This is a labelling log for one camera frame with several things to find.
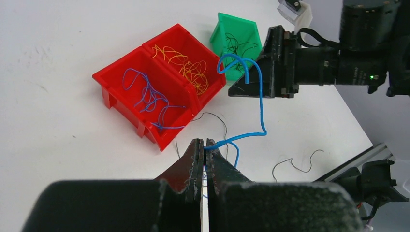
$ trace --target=scuff mark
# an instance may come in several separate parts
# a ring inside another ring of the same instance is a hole
[[[31,82],[31,81],[28,81],[28,80],[24,80],[24,81],[25,81],[25,82],[28,82],[28,83],[30,83],[30,84],[33,84],[33,85],[37,85],[37,86],[40,87],[42,90],[44,90],[45,92],[48,93],[48,90],[47,90],[44,86],[39,85],[39,84],[34,83],[34,82]]]

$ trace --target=yellow wire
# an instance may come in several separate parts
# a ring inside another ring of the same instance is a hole
[[[195,87],[197,95],[201,95],[206,92],[209,87],[209,83],[205,76],[207,64],[204,60],[192,63],[188,61],[188,56],[175,51],[169,46],[164,46],[161,49],[157,45],[154,45],[152,50],[155,50],[155,55],[152,58],[156,57],[160,52],[163,54],[163,59],[168,63],[180,65],[181,69],[179,70],[179,73],[182,74],[182,76],[184,76]]]

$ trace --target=green plastic container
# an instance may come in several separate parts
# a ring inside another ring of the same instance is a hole
[[[212,51],[219,57],[231,53],[242,58],[256,59],[262,51],[258,27],[253,21],[218,13],[218,24],[210,38]],[[233,61],[226,58],[223,64],[227,66]],[[241,65],[234,65],[228,70],[226,80],[233,84],[244,74]]]

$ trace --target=white tabletop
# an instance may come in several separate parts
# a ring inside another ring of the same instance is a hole
[[[41,191],[61,179],[154,178],[177,160],[140,139],[133,126],[103,104],[91,75],[180,23],[205,45],[224,12],[256,21],[264,41],[270,26],[293,26],[277,1],[241,0],[3,0],[0,3],[0,231],[21,229]],[[333,86],[302,86],[294,99],[264,101],[266,137],[237,141],[238,169],[254,181],[312,181],[372,144]],[[257,99],[229,98],[224,88],[204,109],[222,117],[228,137],[261,131]],[[213,116],[178,136],[222,139]],[[229,161],[235,150],[230,148]]]

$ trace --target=thin black wire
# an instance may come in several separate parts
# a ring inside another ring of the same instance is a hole
[[[324,152],[323,150],[318,149],[318,150],[314,151],[314,152],[312,153],[312,155],[310,155],[310,158],[309,158],[310,168],[309,168],[309,170],[307,170],[307,171],[303,171],[302,169],[296,167],[296,166],[293,164],[293,158],[289,158],[289,159],[286,159],[286,160],[284,160],[284,161],[282,161],[282,162],[277,163],[277,164],[273,167],[273,169],[272,169],[272,177],[274,178],[274,180],[276,181],[276,183],[278,182],[278,180],[276,180],[276,178],[275,178],[274,171],[275,171],[275,168],[276,168],[279,164],[284,163],[284,162],[287,162],[287,161],[291,161],[291,165],[292,165],[295,169],[297,169],[297,170],[299,170],[299,171],[301,171],[301,172],[303,172],[303,173],[308,173],[308,172],[310,172],[310,170],[312,170],[312,157],[313,157],[313,155],[314,155],[317,151]]]
[[[223,135],[223,139],[226,140],[226,135],[228,134],[228,127],[226,126],[226,123],[222,120],[222,118],[220,118],[218,115],[216,115],[216,114],[214,114],[214,113],[211,113],[211,112],[203,112],[199,118],[193,119],[193,120],[191,120],[191,122],[198,121],[198,120],[201,119],[205,114],[213,115],[213,116],[215,116],[216,118],[218,118],[219,121],[222,122],[222,124],[223,124],[223,126],[224,126],[224,128],[225,128],[225,134]],[[178,142],[176,141],[176,137],[175,137],[175,145],[176,145],[176,153],[178,154],[178,158],[181,158],[181,156],[180,156],[180,154],[179,154]],[[227,144],[227,145],[226,145],[226,160],[228,160],[228,150],[229,150],[229,146],[228,146],[228,144]]]
[[[256,48],[256,47],[258,46],[256,43],[251,43],[251,42],[244,42],[244,43],[241,43],[241,44],[240,44],[239,41],[238,41],[238,40],[234,37],[234,35],[232,35],[231,33],[225,33],[225,37],[226,37],[226,41],[228,42],[228,47],[227,47],[228,52],[229,52],[229,53],[232,53],[232,54],[235,54],[235,55],[237,55],[237,56],[239,56],[239,57],[241,57],[241,58],[243,58],[243,56],[245,55],[245,53],[246,53],[248,50],[253,49],[253,48]],[[247,44],[252,44],[253,46],[252,46],[252,47],[248,47],[247,49],[245,49],[245,50],[242,52],[242,55],[240,56],[240,55],[238,54],[239,47],[240,47],[240,46],[247,45]],[[234,68],[234,69],[240,71],[240,72],[243,74],[244,67],[242,67],[242,65],[241,65],[240,63],[235,64],[232,68]]]

